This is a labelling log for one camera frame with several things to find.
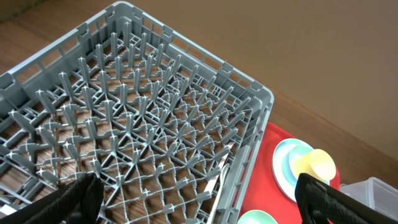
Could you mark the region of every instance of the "metal utensil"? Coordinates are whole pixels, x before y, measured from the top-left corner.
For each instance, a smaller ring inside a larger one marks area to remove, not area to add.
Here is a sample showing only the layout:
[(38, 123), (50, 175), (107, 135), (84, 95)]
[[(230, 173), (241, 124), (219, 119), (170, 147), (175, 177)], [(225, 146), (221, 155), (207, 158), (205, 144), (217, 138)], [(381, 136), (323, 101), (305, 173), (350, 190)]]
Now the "metal utensil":
[[(229, 149), (231, 149), (233, 145), (234, 145), (234, 143), (231, 142), (231, 143), (228, 143), (226, 146), (227, 146)], [(228, 153), (225, 154), (225, 155), (221, 158), (220, 163), (218, 164), (218, 167), (219, 167), (220, 169), (223, 168), (224, 163), (225, 163), (227, 157), (228, 157)], [(207, 185), (206, 185), (206, 187), (205, 187), (204, 192), (210, 192), (210, 193), (211, 193), (211, 192), (214, 190), (214, 186), (215, 186), (216, 183), (217, 183), (218, 176), (219, 176), (219, 175), (216, 175), (216, 176), (212, 177), (212, 178), (209, 180), (209, 182), (207, 183)]]
[(213, 223), (213, 219), (214, 219), (214, 216), (216, 215), (217, 205), (221, 198), (221, 192), (223, 191), (224, 181), (225, 181), (225, 177), (226, 177), (226, 173), (228, 172), (228, 169), (229, 169), (229, 164), (226, 164), (221, 171), (220, 188), (218, 189), (216, 200), (214, 201), (213, 207), (211, 208), (211, 212), (209, 214), (209, 219), (207, 220), (207, 224)]

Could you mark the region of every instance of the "clear plastic box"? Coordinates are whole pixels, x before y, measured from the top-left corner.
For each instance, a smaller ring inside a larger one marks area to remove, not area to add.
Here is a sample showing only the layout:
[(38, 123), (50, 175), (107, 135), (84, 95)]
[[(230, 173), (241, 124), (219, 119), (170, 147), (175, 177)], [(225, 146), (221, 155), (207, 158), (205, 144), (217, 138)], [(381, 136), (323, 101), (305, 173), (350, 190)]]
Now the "clear plastic box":
[(375, 211), (398, 221), (398, 190), (371, 177), (341, 186), (341, 191)]

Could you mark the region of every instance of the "bowl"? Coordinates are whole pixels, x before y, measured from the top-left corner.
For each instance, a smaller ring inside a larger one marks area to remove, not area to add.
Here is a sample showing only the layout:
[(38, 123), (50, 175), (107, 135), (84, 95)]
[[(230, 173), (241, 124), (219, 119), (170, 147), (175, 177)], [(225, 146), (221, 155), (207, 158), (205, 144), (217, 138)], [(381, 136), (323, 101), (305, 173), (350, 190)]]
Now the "bowl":
[(261, 210), (251, 210), (246, 212), (238, 220), (237, 224), (278, 224), (268, 213)]

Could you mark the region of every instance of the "gray plastic dish rack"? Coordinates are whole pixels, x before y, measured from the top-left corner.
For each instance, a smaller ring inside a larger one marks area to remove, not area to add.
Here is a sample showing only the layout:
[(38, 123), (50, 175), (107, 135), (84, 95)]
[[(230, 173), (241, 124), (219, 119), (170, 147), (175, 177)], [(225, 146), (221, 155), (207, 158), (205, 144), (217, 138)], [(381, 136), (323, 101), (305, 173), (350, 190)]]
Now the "gray plastic dish rack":
[(103, 223), (206, 223), (219, 185), (203, 190), (228, 154), (217, 222), (235, 223), (273, 101), (116, 2), (0, 76), (0, 206), (18, 210), (94, 172)]

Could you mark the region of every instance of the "plastic cup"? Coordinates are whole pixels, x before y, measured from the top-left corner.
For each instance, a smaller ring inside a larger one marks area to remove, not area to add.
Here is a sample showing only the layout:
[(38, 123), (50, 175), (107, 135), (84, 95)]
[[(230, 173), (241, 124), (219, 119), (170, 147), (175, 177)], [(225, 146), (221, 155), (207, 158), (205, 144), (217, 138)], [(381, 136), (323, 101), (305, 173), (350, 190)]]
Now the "plastic cup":
[(322, 149), (315, 149), (293, 163), (293, 175), (298, 178), (303, 173), (310, 174), (326, 182), (336, 175), (336, 165), (330, 155)]

